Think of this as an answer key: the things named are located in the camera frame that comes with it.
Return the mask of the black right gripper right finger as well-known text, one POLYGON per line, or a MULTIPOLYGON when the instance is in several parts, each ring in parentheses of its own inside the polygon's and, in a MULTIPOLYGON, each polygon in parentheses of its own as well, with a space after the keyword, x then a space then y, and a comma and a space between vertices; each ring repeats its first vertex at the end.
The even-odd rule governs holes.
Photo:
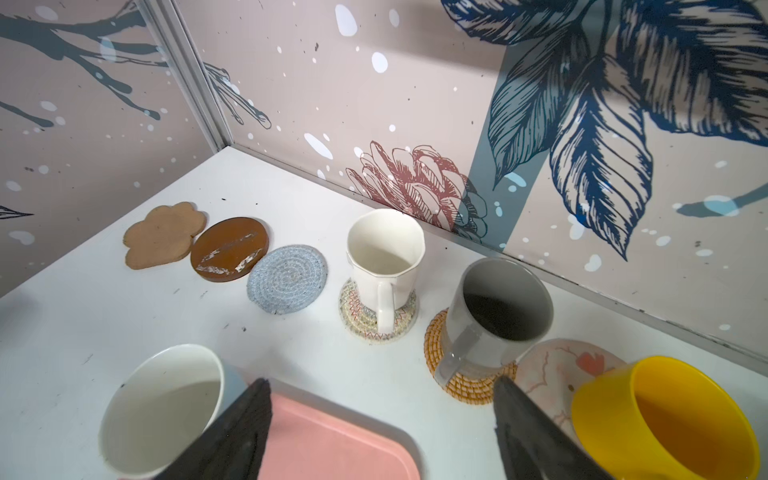
POLYGON ((506 376, 493 389, 495 433, 508 479, 609 479, 545 413, 506 376))

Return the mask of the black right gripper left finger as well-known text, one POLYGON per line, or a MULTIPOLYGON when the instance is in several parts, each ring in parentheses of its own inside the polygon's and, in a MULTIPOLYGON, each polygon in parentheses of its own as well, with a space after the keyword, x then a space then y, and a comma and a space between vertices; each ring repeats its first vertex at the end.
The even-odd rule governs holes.
POLYGON ((270 382, 255 380, 159 479, 256 479, 272 420, 270 382))

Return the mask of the round bunny print coaster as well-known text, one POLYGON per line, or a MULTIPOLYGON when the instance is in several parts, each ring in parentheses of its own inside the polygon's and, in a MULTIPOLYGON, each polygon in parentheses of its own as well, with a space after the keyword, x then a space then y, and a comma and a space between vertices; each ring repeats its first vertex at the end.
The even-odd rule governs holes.
POLYGON ((517 361, 516 385, 578 446, 571 404, 575 392, 626 362, 596 345, 551 339, 534 345, 517 361))

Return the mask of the light blue mug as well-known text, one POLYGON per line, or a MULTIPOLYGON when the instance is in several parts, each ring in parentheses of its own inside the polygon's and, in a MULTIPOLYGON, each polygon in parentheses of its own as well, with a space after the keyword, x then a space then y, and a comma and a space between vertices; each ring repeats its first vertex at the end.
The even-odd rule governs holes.
POLYGON ((142 363, 112 397, 98 435, 104 463, 123 479, 162 472, 247 389, 207 347, 169 347, 142 363))

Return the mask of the yellow mug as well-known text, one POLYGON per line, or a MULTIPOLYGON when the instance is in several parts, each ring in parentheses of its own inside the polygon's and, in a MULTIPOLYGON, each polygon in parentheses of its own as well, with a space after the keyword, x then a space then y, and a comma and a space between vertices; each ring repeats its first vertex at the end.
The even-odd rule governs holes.
POLYGON ((716 382, 654 356, 581 386, 572 423, 585 451, 617 479, 755 479, 756 435, 716 382))

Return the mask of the grey mug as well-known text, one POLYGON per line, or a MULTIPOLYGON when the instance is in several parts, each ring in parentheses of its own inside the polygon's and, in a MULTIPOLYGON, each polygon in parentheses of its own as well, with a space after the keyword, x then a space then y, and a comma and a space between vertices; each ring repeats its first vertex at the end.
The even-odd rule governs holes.
POLYGON ((472 263, 447 310, 434 379, 445 387, 457 375, 501 373, 549 332, 553 317, 551 296, 530 270, 499 258, 472 263))

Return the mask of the grey round felt coaster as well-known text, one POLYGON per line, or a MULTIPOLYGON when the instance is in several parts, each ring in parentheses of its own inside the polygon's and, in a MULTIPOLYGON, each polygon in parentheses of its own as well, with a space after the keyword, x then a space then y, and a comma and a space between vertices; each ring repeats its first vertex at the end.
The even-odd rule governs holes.
POLYGON ((250 301, 273 315, 291 314, 312 304, 328 277, 325 257, 309 245, 287 245, 264 256, 251 270, 250 301))

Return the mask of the multicolour zigzag woven coaster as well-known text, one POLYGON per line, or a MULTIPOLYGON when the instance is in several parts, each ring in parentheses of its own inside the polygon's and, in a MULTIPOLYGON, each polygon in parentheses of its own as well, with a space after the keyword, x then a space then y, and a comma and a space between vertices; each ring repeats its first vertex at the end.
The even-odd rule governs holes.
POLYGON ((389 343, 405 336, 415 324, 419 312, 419 300, 416 291, 412 291, 407 302, 395 311, 393 332, 380 333, 376 313, 362 304, 356 283, 352 279, 347 279, 344 283, 338 306, 344 327, 371 344, 389 343))

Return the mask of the dark brown glossy coaster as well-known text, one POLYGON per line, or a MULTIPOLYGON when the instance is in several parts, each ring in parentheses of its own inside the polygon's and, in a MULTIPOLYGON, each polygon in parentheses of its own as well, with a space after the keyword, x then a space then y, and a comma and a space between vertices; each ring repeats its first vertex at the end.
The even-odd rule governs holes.
POLYGON ((193 270, 211 282, 229 282, 246 276, 268 253, 270 237, 265 225, 248 217, 223 220, 205 230, 190 252, 193 270))

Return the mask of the tan paw shaped coaster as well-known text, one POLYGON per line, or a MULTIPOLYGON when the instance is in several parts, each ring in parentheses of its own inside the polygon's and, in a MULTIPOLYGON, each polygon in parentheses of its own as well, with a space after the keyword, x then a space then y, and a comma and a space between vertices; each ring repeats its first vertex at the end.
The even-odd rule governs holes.
POLYGON ((125 264, 141 270, 180 261, 206 224, 206 215, 190 202, 158 206, 125 232, 125 264))

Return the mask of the white faceted mug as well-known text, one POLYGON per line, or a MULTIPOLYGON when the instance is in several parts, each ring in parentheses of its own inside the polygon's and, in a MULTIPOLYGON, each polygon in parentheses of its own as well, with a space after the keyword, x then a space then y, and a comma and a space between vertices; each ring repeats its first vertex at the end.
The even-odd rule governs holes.
POLYGON ((373 210, 349 229, 346 253, 359 299, 376 314, 377 332, 393 333, 426 253, 422 227, 397 210, 373 210))

